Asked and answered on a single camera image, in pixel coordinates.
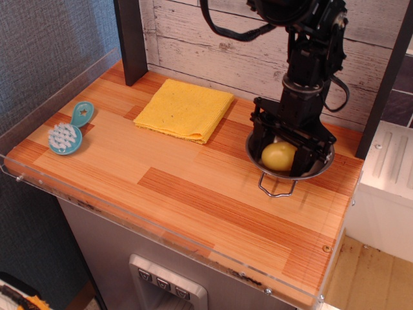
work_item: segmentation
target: black cable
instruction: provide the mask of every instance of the black cable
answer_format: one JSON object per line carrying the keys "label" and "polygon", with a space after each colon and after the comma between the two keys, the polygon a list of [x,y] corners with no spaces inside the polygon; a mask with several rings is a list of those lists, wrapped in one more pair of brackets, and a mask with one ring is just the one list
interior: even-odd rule
{"label": "black cable", "polygon": [[350,90],[348,89],[348,87],[347,87],[347,85],[345,85],[345,83],[342,81],[342,80],[340,80],[338,77],[336,77],[336,76],[331,76],[330,77],[330,80],[331,80],[331,82],[333,82],[334,84],[336,84],[337,86],[339,86],[339,87],[341,87],[344,91],[345,91],[345,93],[346,93],[346,100],[344,101],[344,103],[342,104],[342,105],[340,105],[338,108],[330,108],[327,104],[326,104],[326,102],[325,102],[325,100],[324,100],[324,98],[323,98],[323,105],[324,105],[324,107],[327,109],[327,110],[329,110],[331,113],[336,113],[336,112],[339,112],[340,110],[342,110],[345,106],[346,106],[346,104],[348,103],[348,101],[349,101],[349,99],[350,99]]}
{"label": "black cable", "polygon": [[201,11],[205,18],[205,21],[208,23],[212,31],[216,34],[219,34],[220,36],[229,37],[230,39],[234,39],[241,42],[249,42],[254,40],[256,37],[260,36],[261,34],[266,34],[267,32],[276,28],[271,24],[266,24],[258,29],[250,30],[248,32],[240,34],[238,32],[226,28],[221,28],[214,24],[209,14],[208,0],[199,0],[199,4],[201,6]]}

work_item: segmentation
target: button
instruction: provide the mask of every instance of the button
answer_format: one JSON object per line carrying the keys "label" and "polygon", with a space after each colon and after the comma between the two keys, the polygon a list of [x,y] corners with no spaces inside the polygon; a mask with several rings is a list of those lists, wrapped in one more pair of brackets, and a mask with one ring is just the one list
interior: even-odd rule
{"label": "button", "polygon": [[144,279],[146,281],[149,281],[149,282],[152,282],[152,275],[148,271],[145,271],[145,270],[140,269],[140,268],[138,268],[138,271],[139,271],[139,276],[142,279]]}
{"label": "button", "polygon": [[189,300],[189,293],[186,290],[184,290],[184,289],[182,289],[178,286],[175,287],[175,290],[176,290],[176,295],[178,295],[178,297],[181,297],[182,299]]}
{"label": "button", "polygon": [[162,280],[160,278],[156,278],[156,282],[157,282],[157,286],[159,286],[160,288],[166,291],[170,291],[170,284],[167,281]]}

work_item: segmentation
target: folded yellow cloth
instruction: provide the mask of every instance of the folded yellow cloth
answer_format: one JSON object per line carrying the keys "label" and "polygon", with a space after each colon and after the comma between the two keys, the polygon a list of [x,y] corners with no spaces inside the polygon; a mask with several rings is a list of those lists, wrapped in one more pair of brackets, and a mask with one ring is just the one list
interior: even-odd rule
{"label": "folded yellow cloth", "polygon": [[168,79],[134,123],[203,144],[233,100],[234,95],[228,92]]}

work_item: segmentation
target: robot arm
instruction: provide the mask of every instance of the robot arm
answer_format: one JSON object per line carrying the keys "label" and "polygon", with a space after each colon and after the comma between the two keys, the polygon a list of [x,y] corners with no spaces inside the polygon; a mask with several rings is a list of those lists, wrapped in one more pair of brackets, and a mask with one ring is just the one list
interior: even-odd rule
{"label": "robot arm", "polygon": [[[248,151],[259,161],[263,149],[280,137],[297,147],[291,177],[308,172],[316,161],[330,160],[336,138],[321,124],[323,107],[341,110],[348,101],[347,86],[334,74],[342,69],[347,25],[343,0],[248,0],[247,5],[268,24],[244,34],[214,25],[208,0],[200,0],[211,29],[225,37],[251,41],[277,26],[288,32],[288,72],[280,101],[256,98],[251,114],[254,131]],[[325,103],[331,82],[343,88],[347,100],[337,109]]]}

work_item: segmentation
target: wooden countertop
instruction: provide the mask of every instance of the wooden countertop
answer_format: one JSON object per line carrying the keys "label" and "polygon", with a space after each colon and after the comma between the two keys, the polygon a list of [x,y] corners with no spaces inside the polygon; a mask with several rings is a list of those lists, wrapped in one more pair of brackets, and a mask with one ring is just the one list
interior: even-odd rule
{"label": "wooden countertop", "polygon": [[[320,293],[363,161],[361,134],[330,126],[336,157],[318,177],[299,181],[288,198],[258,186],[248,159],[254,104],[237,98],[205,145],[139,129],[133,119],[165,76],[147,73],[125,86],[118,63],[14,148],[5,164],[15,175],[138,233],[190,255],[304,309]],[[80,149],[59,156],[48,130],[69,122],[74,105],[94,104]],[[288,192],[289,180],[265,178]]]}

